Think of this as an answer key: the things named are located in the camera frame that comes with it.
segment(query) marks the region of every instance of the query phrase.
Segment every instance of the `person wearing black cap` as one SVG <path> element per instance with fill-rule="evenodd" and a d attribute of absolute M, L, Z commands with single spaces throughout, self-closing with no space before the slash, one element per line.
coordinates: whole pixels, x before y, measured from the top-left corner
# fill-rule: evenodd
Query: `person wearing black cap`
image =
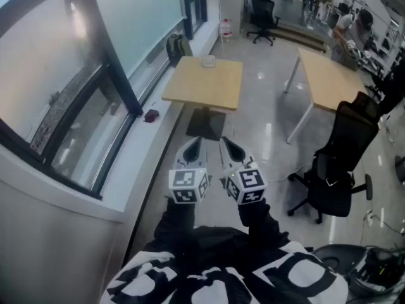
<path fill-rule="evenodd" d="M 354 41 L 356 48 L 364 51 L 365 44 L 371 35 L 371 26 L 373 25 L 373 15 L 366 9 L 359 11 L 356 20 L 351 25 L 352 15 L 343 16 L 333 30 L 333 36 L 336 38 L 333 47 L 331 59 L 355 70 L 357 60 L 347 52 L 347 42 Z"/>

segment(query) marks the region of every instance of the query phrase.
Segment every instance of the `black table base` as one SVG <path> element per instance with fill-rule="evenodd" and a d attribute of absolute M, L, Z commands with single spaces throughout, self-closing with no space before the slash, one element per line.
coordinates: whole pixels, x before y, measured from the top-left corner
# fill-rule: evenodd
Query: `black table base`
<path fill-rule="evenodd" d="M 202 136 L 219 141 L 222 136 L 225 113 L 209 110 L 208 107 L 195 109 L 192 113 L 186 135 Z"/>

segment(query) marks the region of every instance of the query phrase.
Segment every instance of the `wooden table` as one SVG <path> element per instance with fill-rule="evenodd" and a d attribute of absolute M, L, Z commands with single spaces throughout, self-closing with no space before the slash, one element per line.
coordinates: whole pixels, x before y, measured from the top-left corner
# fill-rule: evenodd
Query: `wooden table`
<path fill-rule="evenodd" d="M 287 138 L 288 144 L 302 129 L 314 107 L 335 112 L 341 101 L 344 100 L 351 103 L 359 91 L 366 93 L 366 89 L 357 72 L 305 49 L 298 48 L 298 53 L 296 64 L 292 69 L 284 92 L 288 93 L 292 79 L 301 61 L 306 73 L 309 92 L 311 93 L 311 104 Z"/>
<path fill-rule="evenodd" d="M 200 57 L 183 56 L 162 99 L 202 106 L 194 110 L 186 134 L 219 141 L 226 114 L 208 107 L 237 109 L 243 65 L 216 59 L 214 68 L 204 68 L 202 63 Z"/>

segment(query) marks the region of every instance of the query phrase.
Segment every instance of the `wooden step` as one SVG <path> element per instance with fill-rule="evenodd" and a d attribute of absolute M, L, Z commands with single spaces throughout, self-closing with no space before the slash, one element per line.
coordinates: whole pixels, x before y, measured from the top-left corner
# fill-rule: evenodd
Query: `wooden step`
<path fill-rule="evenodd" d="M 313 48 L 317 51 L 321 51 L 323 53 L 326 52 L 327 48 L 326 45 L 322 42 L 314 41 L 306 36 L 302 36 L 300 34 L 294 34 L 289 31 L 285 31 L 281 28 L 277 29 L 272 29 L 271 34 L 274 35 L 275 37 L 283 38 L 291 42 L 295 42 L 304 46 L 307 46 L 309 48 Z"/>
<path fill-rule="evenodd" d="M 322 37 L 320 34 L 314 33 L 312 30 L 307 29 L 302 26 L 296 26 L 296 25 L 292 25 L 290 23 L 280 22 L 278 24 L 278 28 L 282 29 L 285 32 L 290 32 L 295 35 L 303 36 L 303 37 L 310 39 L 312 41 L 315 41 L 319 44 L 325 43 L 325 38 Z"/>

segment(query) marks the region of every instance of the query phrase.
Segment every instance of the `roller blind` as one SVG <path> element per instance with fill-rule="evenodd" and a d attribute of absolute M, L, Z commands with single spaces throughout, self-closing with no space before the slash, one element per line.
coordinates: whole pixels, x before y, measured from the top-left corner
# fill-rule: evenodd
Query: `roller blind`
<path fill-rule="evenodd" d="M 181 19 L 180 0 L 97 0 L 127 77 Z"/>

